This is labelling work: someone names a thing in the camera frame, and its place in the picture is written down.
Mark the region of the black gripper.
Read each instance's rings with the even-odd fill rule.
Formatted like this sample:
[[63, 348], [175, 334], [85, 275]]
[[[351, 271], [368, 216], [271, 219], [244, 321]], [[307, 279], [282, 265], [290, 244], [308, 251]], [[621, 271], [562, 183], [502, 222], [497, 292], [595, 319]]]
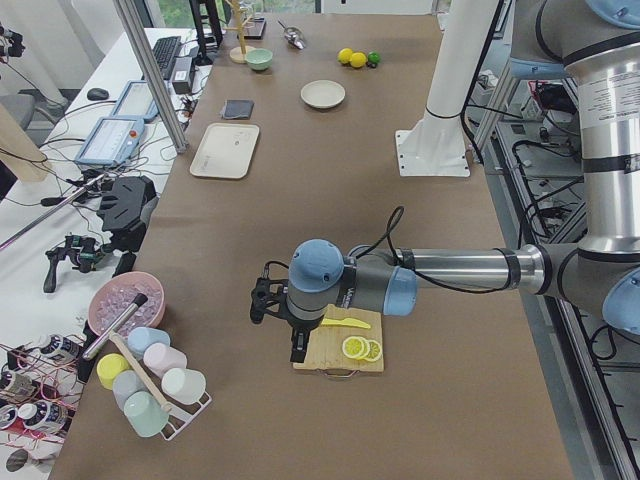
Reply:
[[291, 363], [305, 362], [310, 334], [315, 329], [315, 323], [311, 323], [308, 325], [297, 325], [292, 328], [292, 348], [290, 355]]

